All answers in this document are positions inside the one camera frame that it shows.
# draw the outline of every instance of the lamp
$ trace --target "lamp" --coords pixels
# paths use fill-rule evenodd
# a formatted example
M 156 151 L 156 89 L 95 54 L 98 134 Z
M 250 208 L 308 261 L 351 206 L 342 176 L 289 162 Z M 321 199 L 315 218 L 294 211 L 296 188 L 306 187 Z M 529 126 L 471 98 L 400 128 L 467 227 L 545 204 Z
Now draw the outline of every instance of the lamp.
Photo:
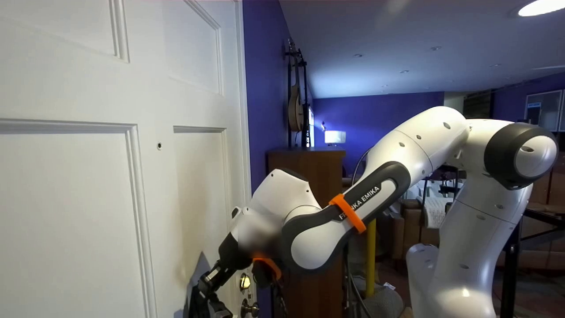
M 345 142 L 345 135 L 347 132 L 343 130 L 324 130 L 322 141 L 324 144 L 338 144 L 338 142 Z
M 541 15 L 565 8 L 565 0 L 532 0 L 516 10 L 516 15 Z

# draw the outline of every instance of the orange band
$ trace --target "orange band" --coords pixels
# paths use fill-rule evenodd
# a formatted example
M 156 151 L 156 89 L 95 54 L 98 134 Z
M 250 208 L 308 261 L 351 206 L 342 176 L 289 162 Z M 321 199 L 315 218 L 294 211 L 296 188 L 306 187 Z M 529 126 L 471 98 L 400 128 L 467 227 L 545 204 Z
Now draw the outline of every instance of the orange band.
M 276 266 L 275 261 L 271 261 L 269 257 L 266 257 L 266 255 L 262 255 L 262 254 L 253 254 L 253 255 L 252 255 L 252 262 L 255 262 L 255 261 L 264 262 L 264 264 L 271 270 L 271 273 L 275 275 L 275 280 L 280 280 L 282 271 L 280 271 L 280 268 Z
M 347 217 L 356 232 L 363 232 L 366 229 L 365 222 L 354 213 L 354 209 L 342 194 L 333 195 L 329 204 L 338 206 L 338 209 Z

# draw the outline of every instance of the blue wall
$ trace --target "blue wall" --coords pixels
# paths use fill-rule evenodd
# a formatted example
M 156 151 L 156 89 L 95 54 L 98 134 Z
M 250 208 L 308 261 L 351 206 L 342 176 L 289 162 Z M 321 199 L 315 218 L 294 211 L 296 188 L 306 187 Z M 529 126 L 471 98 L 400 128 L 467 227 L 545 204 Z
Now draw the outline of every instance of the blue wall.
M 285 59 L 289 36 L 278 0 L 243 0 L 250 187 L 266 174 L 264 151 L 285 146 Z
M 351 174 L 358 158 L 391 126 L 437 103 L 442 103 L 442 91 L 313 98 L 315 148 L 322 144 L 321 121 L 328 130 L 345 130 L 340 148 L 345 149 L 345 174 Z
M 547 89 L 562 89 L 562 88 L 565 88 L 565 72 L 495 88 L 494 102 L 492 102 L 492 116 L 520 121 L 524 119 L 525 95 L 547 91 Z

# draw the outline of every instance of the ceiling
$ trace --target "ceiling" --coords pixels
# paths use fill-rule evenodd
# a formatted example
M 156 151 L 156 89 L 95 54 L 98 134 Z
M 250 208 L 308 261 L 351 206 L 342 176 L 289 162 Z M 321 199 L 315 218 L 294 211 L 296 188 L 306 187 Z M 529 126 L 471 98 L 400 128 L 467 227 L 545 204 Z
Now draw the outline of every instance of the ceiling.
M 565 10 L 524 0 L 280 0 L 315 98 L 474 91 L 565 72 Z

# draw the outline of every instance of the white door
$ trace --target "white door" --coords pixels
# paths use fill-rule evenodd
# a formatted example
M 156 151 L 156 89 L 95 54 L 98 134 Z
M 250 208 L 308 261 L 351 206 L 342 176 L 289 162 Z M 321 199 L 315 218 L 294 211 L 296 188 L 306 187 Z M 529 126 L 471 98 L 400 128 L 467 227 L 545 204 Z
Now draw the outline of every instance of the white door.
M 248 195 L 239 5 L 0 1 L 1 318 L 177 314 Z

